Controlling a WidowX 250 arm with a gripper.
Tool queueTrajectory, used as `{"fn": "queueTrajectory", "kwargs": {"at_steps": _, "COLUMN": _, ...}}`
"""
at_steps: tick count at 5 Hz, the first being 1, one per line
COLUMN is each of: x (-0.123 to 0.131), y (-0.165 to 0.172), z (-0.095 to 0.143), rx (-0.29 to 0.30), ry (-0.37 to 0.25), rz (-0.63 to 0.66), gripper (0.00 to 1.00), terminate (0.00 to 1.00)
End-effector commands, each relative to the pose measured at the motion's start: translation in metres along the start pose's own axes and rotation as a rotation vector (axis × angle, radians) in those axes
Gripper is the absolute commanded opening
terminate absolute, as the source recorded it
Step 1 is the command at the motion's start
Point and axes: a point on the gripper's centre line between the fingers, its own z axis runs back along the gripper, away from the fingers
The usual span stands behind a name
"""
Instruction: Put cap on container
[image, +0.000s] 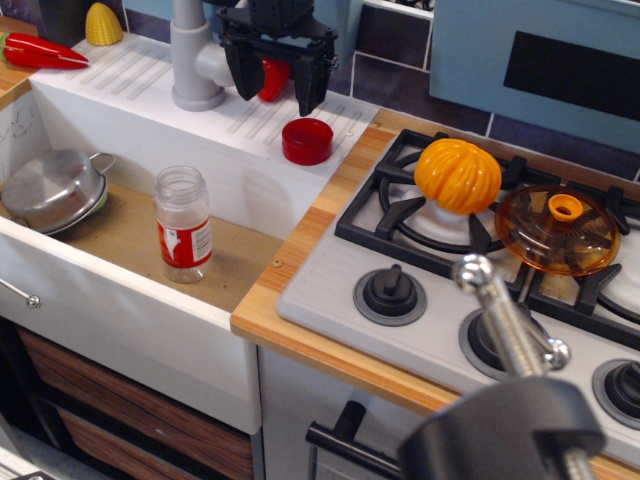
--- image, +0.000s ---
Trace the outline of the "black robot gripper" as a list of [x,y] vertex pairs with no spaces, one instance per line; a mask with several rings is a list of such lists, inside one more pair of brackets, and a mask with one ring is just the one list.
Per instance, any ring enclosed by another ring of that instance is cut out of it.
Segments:
[[223,7],[222,45],[236,90],[251,100],[264,87],[262,59],[294,64],[301,117],[325,101],[337,65],[337,31],[315,17],[313,1],[247,1]]

